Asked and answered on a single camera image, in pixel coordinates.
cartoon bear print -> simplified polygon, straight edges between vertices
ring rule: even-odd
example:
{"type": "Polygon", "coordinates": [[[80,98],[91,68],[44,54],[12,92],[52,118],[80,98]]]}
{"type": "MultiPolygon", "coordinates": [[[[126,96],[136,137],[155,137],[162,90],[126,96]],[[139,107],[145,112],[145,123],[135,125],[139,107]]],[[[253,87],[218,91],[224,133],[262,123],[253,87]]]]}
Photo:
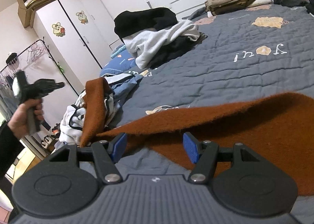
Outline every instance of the cartoon bear print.
{"type": "Polygon", "coordinates": [[[53,24],[53,33],[58,37],[63,37],[65,35],[65,29],[61,26],[60,22],[53,24]]]}
{"type": "Polygon", "coordinates": [[[79,21],[81,21],[82,24],[88,24],[87,16],[84,14],[84,11],[77,12],[76,15],[79,18],[79,21]]]}

black clothing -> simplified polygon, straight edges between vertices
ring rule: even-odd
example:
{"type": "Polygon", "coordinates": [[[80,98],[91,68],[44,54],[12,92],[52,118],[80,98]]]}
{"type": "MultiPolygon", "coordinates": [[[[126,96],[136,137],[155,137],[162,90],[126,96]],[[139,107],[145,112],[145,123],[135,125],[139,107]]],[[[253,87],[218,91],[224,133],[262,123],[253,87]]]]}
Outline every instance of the black clothing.
{"type": "Polygon", "coordinates": [[[17,60],[17,56],[18,54],[17,53],[12,53],[8,58],[7,60],[5,61],[7,64],[15,64],[16,63],[16,60],[17,60]]]}
{"type": "Polygon", "coordinates": [[[305,6],[308,2],[304,0],[274,0],[274,4],[280,4],[284,7],[301,7],[305,6]]]}
{"type": "Polygon", "coordinates": [[[192,49],[196,44],[201,44],[208,36],[200,33],[197,41],[191,41],[189,37],[179,36],[168,45],[161,46],[156,55],[150,61],[150,68],[155,69],[172,59],[181,57],[192,49]]]}
{"type": "Polygon", "coordinates": [[[4,177],[23,145],[4,122],[0,127],[0,178],[4,177]]]}
{"type": "Polygon", "coordinates": [[[307,13],[311,13],[314,15],[314,5],[308,3],[307,5],[305,5],[305,8],[307,8],[307,13]]]}
{"type": "Polygon", "coordinates": [[[9,88],[12,90],[13,78],[10,75],[5,76],[9,88]]]}
{"type": "Polygon", "coordinates": [[[175,13],[168,8],[156,8],[144,11],[124,11],[115,19],[115,33],[120,39],[148,28],[157,31],[178,23],[175,13]]]}
{"type": "MultiPolygon", "coordinates": [[[[11,129],[4,122],[0,127],[0,189],[14,205],[12,198],[12,184],[4,177],[7,170],[13,164],[18,154],[22,151],[23,145],[14,136],[11,129]]],[[[14,208],[10,214],[9,222],[17,216],[18,211],[14,208]]]]}

clothes rack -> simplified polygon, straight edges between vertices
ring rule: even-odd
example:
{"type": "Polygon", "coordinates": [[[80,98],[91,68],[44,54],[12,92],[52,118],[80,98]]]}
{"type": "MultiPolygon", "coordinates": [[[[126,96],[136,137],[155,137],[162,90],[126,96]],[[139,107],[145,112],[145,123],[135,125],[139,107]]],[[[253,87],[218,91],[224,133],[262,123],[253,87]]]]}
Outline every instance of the clothes rack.
{"type": "MultiPolygon", "coordinates": [[[[73,91],[78,95],[78,93],[76,92],[76,90],[74,89],[74,87],[71,85],[71,83],[69,82],[68,78],[65,76],[64,72],[60,69],[60,67],[58,66],[58,63],[56,62],[56,60],[53,58],[50,50],[49,50],[49,46],[46,45],[45,41],[44,41],[44,37],[43,39],[38,39],[37,41],[33,42],[31,45],[29,45],[26,49],[24,49],[21,53],[19,53],[17,55],[16,58],[18,58],[21,54],[23,54],[24,52],[28,51],[34,44],[36,44],[37,42],[41,42],[43,44],[43,46],[46,48],[47,53],[49,55],[49,57],[52,59],[52,61],[55,63],[55,65],[58,67],[59,71],[61,72],[62,76],[65,78],[65,80],[67,81],[67,83],[71,86],[71,88],[73,89],[73,91]]],[[[7,68],[9,67],[11,64],[7,64],[1,71],[0,74],[7,68]]]]}

metal screw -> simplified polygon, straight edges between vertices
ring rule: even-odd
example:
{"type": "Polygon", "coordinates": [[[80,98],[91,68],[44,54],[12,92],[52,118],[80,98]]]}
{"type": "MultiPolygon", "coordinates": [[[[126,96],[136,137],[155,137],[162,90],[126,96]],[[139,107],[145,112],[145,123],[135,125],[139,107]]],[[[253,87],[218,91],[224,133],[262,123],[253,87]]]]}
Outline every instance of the metal screw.
{"type": "Polygon", "coordinates": [[[205,175],[203,175],[201,173],[195,173],[194,175],[192,175],[190,177],[190,179],[194,182],[203,182],[203,181],[205,181],[206,177],[205,177],[205,175]]]}
{"type": "Polygon", "coordinates": [[[160,181],[160,178],[159,177],[154,177],[151,179],[153,182],[157,183],[160,181]]]}
{"type": "Polygon", "coordinates": [[[118,182],[120,179],[121,177],[115,173],[110,173],[105,176],[107,182],[118,182]]]}

bed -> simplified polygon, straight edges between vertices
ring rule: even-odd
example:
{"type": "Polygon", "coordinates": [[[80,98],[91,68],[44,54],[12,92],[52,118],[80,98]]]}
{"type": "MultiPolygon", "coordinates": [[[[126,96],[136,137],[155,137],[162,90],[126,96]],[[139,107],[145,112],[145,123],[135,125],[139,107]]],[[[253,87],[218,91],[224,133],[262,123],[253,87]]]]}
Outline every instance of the bed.
{"type": "MultiPolygon", "coordinates": [[[[177,18],[205,0],[168,0],[177,18]]],[[[250,101],[282,92],[314,97],[314,17],[305,7],[264,5],[193,21],[208,35],[202,44],[157,69],[125,73],[144,78],[128,95],[110,125],[121,126],[155,112],[250,101]]],[[[92,172],[89,164],[81,168],[92,172]]],[[[147,148],[125,156],[117,168],[128,174],[184,174],[189,171],[147,148]]],[[[292,213],[314,222],[314,197],[298,197],[292,213]]]]}

